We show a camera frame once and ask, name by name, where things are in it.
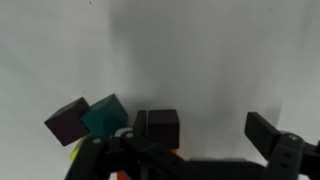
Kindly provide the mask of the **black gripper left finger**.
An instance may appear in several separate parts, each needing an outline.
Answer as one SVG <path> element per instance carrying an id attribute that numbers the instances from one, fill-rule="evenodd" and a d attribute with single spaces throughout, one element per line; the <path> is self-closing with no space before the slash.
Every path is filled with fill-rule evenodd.
<path id="1" fill-rule="evenodd" d="M 109 180 L 124 172 L 131 180 L 260 180 L 264 167 L 243 159 L 186 161 L 142 132 L 147 113 L 140 111 L 130 131 L 118 137 L 84 139 L 64 180 Z"/>

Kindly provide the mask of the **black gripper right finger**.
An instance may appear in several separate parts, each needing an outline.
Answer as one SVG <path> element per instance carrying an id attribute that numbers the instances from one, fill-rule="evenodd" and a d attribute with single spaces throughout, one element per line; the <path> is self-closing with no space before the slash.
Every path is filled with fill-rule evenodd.
<path id="1" fill-rule="evenodd" d="M 257 112 L 248 112 L 245 135 L 267 161 L 261 180 L 320 180 L 320 146 L 280 131 Z"/>

